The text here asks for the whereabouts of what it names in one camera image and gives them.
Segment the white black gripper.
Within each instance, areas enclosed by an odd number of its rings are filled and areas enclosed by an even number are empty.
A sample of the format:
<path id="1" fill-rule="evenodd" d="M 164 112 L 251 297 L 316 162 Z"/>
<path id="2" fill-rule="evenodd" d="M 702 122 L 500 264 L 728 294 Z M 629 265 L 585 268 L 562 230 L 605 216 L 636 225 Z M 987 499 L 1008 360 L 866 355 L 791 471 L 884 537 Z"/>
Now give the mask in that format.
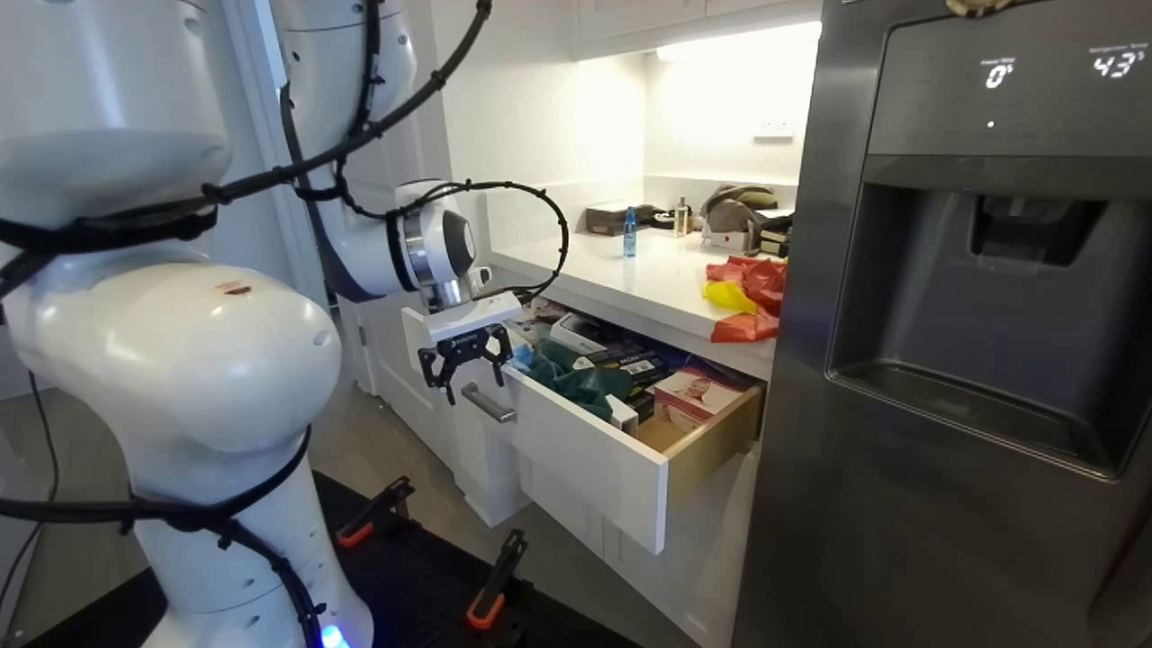
<path id="1" fill-rule="evenodd" d="M 406 351 L 426 373 L 428 387 L 455 397 L 455 373 L 485 360 L 494 381 L 506 384 L 506 363 L 510 360 L 509 326 L 526 314 L 510 290 L 459 301 L 446 310 L 410 310 L 406 314 Z"/>

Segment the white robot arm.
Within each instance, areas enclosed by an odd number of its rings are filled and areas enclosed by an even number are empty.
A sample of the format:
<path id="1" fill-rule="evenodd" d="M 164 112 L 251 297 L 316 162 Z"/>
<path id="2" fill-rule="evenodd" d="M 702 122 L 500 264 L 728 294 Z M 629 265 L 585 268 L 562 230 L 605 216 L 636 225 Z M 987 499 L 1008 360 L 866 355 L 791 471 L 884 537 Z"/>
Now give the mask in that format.
<path id="1" fill-rule="evenodd" d="M 290 159 L 234 178 L 214 0 L 0 0 L 4 325 L 20 360 L 116 436 L 122 505 L 24 505 L 128 524 L 166 610 L 144 648 L 375 648 L 323 524 L 311 426 L 344 337 L 311 294 L 202 254 L 218 211 L 284 188 L 314 205 L 350 297 L 419 294 L 406 336 L 442 387 L 506 351 L 510 290 L 479 294 L 438 194 L 353 211 L 338 164 L 446 86 L 402 0 L 266 0 Z"/>

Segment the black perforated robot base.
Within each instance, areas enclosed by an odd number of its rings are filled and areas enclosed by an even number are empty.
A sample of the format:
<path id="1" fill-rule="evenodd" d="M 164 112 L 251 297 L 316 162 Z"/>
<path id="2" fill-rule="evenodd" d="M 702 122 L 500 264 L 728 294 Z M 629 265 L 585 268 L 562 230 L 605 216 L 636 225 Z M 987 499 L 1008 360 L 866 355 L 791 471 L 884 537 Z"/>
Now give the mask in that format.
<path id="1" fill-rule="evenodd" d="M 366 498 L 321 475 L 321 505 L 332 530 L 353 519 Z M 353 550 L 338 550 L 353 589 L 375 614 L 375 648 L 636 648 L 623 634 L 539 594 L 519 574 L 489 634 L 464 621 L 464 608 L 485 584 L 482 560 L 422 520 L 398 520 Z"/>

